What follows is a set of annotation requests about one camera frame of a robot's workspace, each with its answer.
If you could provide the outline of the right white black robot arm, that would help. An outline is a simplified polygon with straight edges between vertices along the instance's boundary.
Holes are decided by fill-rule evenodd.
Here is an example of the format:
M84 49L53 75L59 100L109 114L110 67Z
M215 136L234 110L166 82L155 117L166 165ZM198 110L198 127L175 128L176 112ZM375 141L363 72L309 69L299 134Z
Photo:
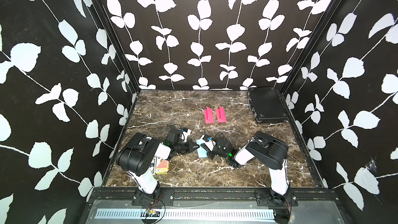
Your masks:
M234 149L224 134L218 133L213 138L205 135L200 145L209 159L219 156L226 159L229 166L241 168L250 160L258 159L269 170L271 194L273 197L285 197L289 189L287 175L288 145L269 134L257 131L253 138L242 148Z

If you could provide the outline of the pink square paper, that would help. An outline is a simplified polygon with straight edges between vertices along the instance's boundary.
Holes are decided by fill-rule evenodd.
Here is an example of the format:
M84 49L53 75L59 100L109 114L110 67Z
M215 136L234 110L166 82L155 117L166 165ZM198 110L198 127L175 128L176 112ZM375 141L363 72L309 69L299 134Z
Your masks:
M217 121L219 123L227 122L226 112L223 107L219 106L219 108L216 109L216 115L217 115Z
M204 119L206 124L214 123L214 115L211 108L206 107L204 110Z

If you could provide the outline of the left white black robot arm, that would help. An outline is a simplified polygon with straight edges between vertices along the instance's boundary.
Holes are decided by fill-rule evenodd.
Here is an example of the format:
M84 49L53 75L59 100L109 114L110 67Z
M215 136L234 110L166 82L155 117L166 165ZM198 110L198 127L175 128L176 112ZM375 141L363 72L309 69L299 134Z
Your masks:
M166 139L160 140L144 133L136 133L118 152L116 164L135 180L141 194L158 199L160 183L154 178L153 158L170 161L176 155L196 151L200 146L189 138L191 130L179 125L171 127Z

